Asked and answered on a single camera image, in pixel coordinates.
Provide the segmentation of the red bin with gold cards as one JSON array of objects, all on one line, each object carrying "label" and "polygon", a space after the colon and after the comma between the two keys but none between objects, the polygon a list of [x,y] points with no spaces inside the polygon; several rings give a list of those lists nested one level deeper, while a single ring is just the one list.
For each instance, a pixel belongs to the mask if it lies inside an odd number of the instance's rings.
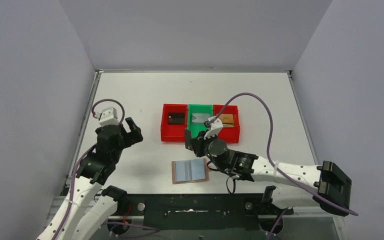
[{"label": "red bin with gold cards", "polygon": [[241,126],[239,121],[239,109],[237,105],[228,105],[221,114],[234,115],[234,127],[223,127],[218,138],[228,144],[238,144],[240,140]]}]

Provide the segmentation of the red bin with black card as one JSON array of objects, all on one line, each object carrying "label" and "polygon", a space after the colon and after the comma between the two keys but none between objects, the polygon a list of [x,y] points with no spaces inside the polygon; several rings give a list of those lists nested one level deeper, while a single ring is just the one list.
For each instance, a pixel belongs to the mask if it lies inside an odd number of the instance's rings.
[{"label": "red bin with black card", "polygon": [[[185,113],[185,123],[168,124],[168,113]],[[188,105],[187,104],[169,104],[165,103],[162,107],[162,116],[160,124],[160,139],[167,143],[183,143],[184,129],[188,127]]]}]

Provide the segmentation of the black VIP card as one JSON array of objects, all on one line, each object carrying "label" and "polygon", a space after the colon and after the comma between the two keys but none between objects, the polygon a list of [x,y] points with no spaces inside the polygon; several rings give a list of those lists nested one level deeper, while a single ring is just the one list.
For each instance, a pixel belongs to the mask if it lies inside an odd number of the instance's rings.
[{"label": "black VIP card", "polygon": [[191,131],[188,129],[184,129],[184,145],[186,149],[190,151],[193,150],[192,134],[191,134]]}]

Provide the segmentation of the tan leather card holder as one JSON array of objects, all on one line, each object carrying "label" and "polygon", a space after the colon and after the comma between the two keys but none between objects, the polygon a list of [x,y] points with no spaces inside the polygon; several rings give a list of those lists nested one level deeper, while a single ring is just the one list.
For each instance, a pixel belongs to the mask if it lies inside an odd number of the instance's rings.
[{"label": "tan leather card holder", "polygon": [[172,161],[171,172],[174,185],[207,182],[210,179],[205,158]]}]

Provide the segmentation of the green plastic bin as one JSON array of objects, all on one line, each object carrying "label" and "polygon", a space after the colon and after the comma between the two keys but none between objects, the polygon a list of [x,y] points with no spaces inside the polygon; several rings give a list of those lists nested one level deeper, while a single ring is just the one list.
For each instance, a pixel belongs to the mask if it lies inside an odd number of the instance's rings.
[{"label": "green plastic bin", "polygon": [[208,113],[213,116],[213,106],[209,104],[189,104],[187,113],[187,129],[191,132],[191,137],[195,138],[199,132],[205,131],[207,128],[204,124],[192,124],[192,113]]}]

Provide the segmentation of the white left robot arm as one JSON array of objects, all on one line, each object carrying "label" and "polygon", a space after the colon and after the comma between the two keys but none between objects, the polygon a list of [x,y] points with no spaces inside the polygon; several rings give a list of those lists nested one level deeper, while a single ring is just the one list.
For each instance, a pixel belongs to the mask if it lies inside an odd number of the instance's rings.
[{"label": "white left robot arm", "polygon": [[101,125],[97,141],[75,164],[69,192],[39,240],[70,240],[77,231],[89,203],[115,171],[124,149],[143,141],[141,128],[131,117],[123,124]]}]

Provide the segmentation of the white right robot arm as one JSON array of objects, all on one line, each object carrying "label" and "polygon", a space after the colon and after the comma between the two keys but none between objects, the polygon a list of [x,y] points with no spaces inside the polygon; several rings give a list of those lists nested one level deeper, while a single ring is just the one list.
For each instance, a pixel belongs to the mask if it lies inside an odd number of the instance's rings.
[{"label": "white right robot arm", "polygon": [[337,216],[357,216],[350,210],[352,180],[331,161],[321,165],[273,162],[265,157],[229,149],[217,137],[185,141],[196,157],[207,157],[213,171],[236,181],[266,182],[267,202],[278,209],[314,207]]}]

